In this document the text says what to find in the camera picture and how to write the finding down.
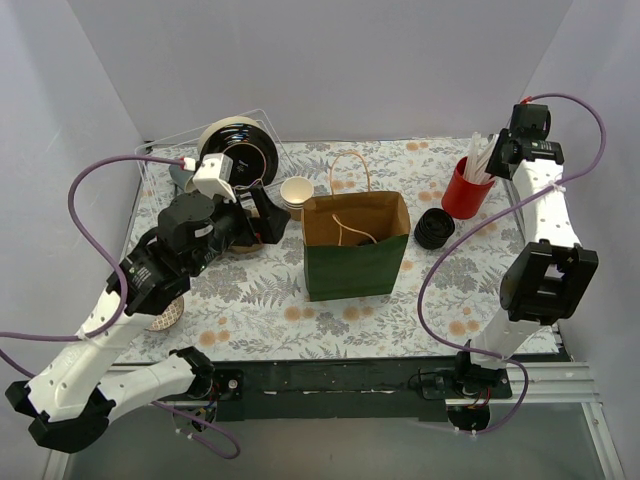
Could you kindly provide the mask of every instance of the black object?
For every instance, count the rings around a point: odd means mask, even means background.
[[[195,378],[187,395],[194,398],[206,395],[211,388],[214,370],[209,359],[194,347],[174,350],[171,354],[184,358],[192,367]],[[80,416],[49,423],[46,411],[35,411],[29,401],[29,393],[27,382],[20,381],[13,382],[5,395],[15,411],[34,418],[29,425],[29,433],[38,445],[65,453],[79,452],[100,438],[109,426],[109,413],[116,406],[114,400],[107,400],[96,388]]]
[[[189,290],[189,277],[200,275],[231,245],[280,241],[291,215],[273,204],[262,185],[248,191],[258,217],[250,218],[240,202],[215,204],[199,192],[178,195],[160,212],[158,226],[120,263],[129,287],[127,315],[161,315]],[[107,291],[113,290],[120,292],[115,272],[107,280]]]
[[[442,247],[455,230],[451,215],[441,208],[430,208],[418,220],[413,235],[421,247],[435,250]]]
[[[511,180],[522,160],[552,160],[562,165],[562,147],[546,141],[550,128],[551,113],[546,105],[515,105],[509,128],[500,131],[485,171]]]
[[[453,379],[461,392],[477,393],[491,388],[496,391],[501,385],[509,383],[507,370],[504,368],[484,368],[471,363],[471,353],[460,351],[456,354]]]
[[[455,406],[447,408],[447,416],[454,427],[466,432],[479,432],[489,426],[491,411],[488,405],[473,409]]]
[[[195,375],[186,394],[190,398],[203,398],[208,395],[214,381],[214,368],[211,360],[196,347],[171,350],[169,355],[184,359],[191,366],[191,373]]]
[[[548,275],[549,267],[560,275]],[[500,305],[512,322],[553,325],[573,315],[597,268],[595,251],[529,242],[502,278]]]
[[[65,453],[75,453],[95,442],[109,426],[109,412],[115,407],[97,388],[78,418],[49,423],[47,412],[37,413],[29,401],[26,381],[13,382],[5,392],[13,409],[32,417],[29,433],[36,444]]]
[[[278,173],[276,144],[261,128],[247,123],[232,123],[217,130],[202,146],[198,167],[205,155],[222,152],[233,160],[229,178],[231,186],[251,185],[263,173],[262,183],[270,185]]]
[[[460,385],[453,382],[453,357],[216,362],[215,367],[215,378],[242,373],[242,381],[238,380],[242,395],[218,400],[216,420],[221,422],[269,418],[446,422],[444,400],[463,397]],[[394,393],[363,393],[380,391]],[[508,382],[491,389],[491,398],[511,396]]]

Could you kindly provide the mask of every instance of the white panel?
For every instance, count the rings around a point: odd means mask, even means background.
[[[70,0],[146,138],[264,108],[286,139],[496,131],[570,0]]]
[[[72,334],[104,287],[106,263],[67,213],[78,171],[139,140],[100,61],[64,0],[0,2],[0,330]],[[108,167],[79,193],[88,228],[121,251],[137,169]],[[38,371],[60,344],[2,340]],[[21,376],[0,364],[0,386]],[[0,397],[3,478],[40,478],[48,452],[27,432],[29,419]]]
[[[567,185],[571,223],[600,266],[575,315],[561,321],[565,343],[588,360],[627,478],[640,478],[638,272],[640,272],[640,4],[636,0],[575,2],[528,91],[583,97],[603,116],[609,141],[602,165]],[[551,138],[561,142],[569,173],[591,162],[597,128],[587,113],[548,102]]]

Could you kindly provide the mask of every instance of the rope handle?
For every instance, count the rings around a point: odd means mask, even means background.
[[[333,221],[336,222],[338,224],[338,226],[340,227],[340,237],[338,237],[338,246],[341,247],[342,246],[342,229],[344,228],[345,230],[349,230],[350,232],[353,233],[359,233],[360,235],[364,235],[366,237],[369,237],[373,243],[378,243],[378,241],[373,238],[373,235],[369,235],[367,232],[363,232],[362,230],[356,230],[355,228],[351,228],[351,227],[347,227],[346,225],[343,225],[340,222],[340,218],[334,213],[333,215],[331,215],[333,217]]]
[[[364,157],[362,155],[360,155],[355,150],[350,150],[348,152],[343,152],[340,155],[338,155],[333,160],[333,163],[331,164],[331,168],[329,169],[329,188],[331,188],[331,195],[332,196],[335,195],[335,193],[333,191],[333,168],[336,166],[336,163],[338,162],[338,159],[340,157],[345,156],[345,155],[355,155],[356,157],[358,157],[360,159],[360,161],[362,162],[362,165],[364,166],[364,171],[367,174],[367,191],[370,192],[371,191],[371,174],[369,173],[369,167],[367,166],[367,161],[364,159]]]

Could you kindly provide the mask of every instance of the red cup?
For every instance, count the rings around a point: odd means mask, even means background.
[[[492,180],[484,185],[467,182],[462,175],[467,164],[467,157],[462,158],[453,171],[451,181],[442,197],[442,208],[453,218],[466,220],[473,217],[484,202],[487,193],[496,183]]]

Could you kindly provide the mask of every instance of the plate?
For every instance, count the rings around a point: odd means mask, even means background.
[[[231,117],[207,128],[198,140],[199,160],[211,153],[224,153],[233,160],[229,178],[233,187],[251,185],[260,177],[270,185],[278,173],[275,143],[249,118]]]

